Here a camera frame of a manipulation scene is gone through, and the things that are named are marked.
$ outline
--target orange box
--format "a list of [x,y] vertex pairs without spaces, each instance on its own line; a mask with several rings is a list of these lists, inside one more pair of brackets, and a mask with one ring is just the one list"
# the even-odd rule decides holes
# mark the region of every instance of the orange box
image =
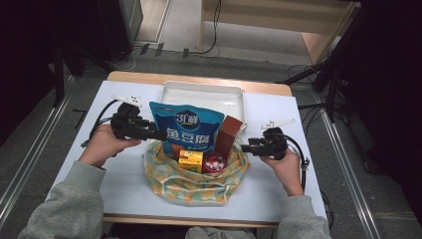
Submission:
[[203,157],[204,153],[201,151],[180,149],[179,167],[189,171],[201,173]]

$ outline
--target person's right hand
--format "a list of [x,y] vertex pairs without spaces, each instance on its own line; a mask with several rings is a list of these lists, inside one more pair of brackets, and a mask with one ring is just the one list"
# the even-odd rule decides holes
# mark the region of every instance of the person's right hand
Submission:
[[267,156],[260,158],[274,170],[289,196],[304,195],[301,186],[300,161],[294,152],[287,148],[286,156],[281,160],[274,160]]
[[127,147],[139,144],[140,139],[116,138],[109,124],[101,124],[90,139],[79,161],[95,167],[101,167],[109,157],[122,152]]

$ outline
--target fabric basket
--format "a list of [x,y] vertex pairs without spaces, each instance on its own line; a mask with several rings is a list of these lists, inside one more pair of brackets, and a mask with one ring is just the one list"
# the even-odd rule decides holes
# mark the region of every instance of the fabric basket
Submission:
[[162,142],[153,141],[144,157],[145,173],[152,191],[186,202],[227,202],[250,165],[240,144],[241,139],[237,138],[223,170],[197,173],[180,168],[176,160],[163,152]]

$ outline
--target blue snack bag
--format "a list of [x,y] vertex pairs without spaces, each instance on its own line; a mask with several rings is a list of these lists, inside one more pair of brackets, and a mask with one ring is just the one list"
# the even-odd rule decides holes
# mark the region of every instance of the blue snack bag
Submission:
[[214,138],[224,114],[189,105],[173,106],[150,102],[157,129],[167,132],[163,142],[165,154],[178,159],[180,149],[213,151]]

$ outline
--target plastic tray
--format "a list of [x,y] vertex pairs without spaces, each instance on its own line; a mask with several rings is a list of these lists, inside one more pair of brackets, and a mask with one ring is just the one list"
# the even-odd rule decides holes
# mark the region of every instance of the plastic tray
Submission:
[[241,131],[247,126],[244,91],[238,87],[166,82],[163,85],[160,102],[210,109],[240,120],[243,123]]

